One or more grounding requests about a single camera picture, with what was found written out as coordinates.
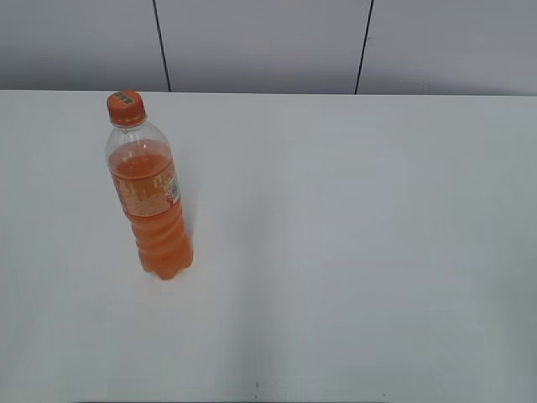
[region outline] bottle neck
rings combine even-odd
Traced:
[[[123,133],[126,134],[126,133],[136,132],[140,130],[141,128],[143,128],[143,126],[146,124],[147,121],[148,121],[147,118],[145,118],[140,124],[137,124],[136,126],[120,126],[112,122],[112,126],[120,129]]]

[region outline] bottle label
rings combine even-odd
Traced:
[[[136,217],[167,212],[180,198],[173,161],[155,176],[129,180],[112,174],[123,210]]]

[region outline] bottle cap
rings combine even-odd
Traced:
[[[112,123],[124,128],[139,125],[147,116],[142,97],[133,90],[114,92],[108,97],[107,106]]]

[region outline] white table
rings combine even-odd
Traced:
[[[537,400],[537,98],[143,94],[195,262],[143,272],[105,92],[0,92],[0,401]]]

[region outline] plastic bottle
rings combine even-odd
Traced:
[[[146,271],[169,280],[191,265],[193,254],[168,141],[146,120],[137,92],[116,92],[107,106],[114,126],[107,142],[108,169],[140,261]]]

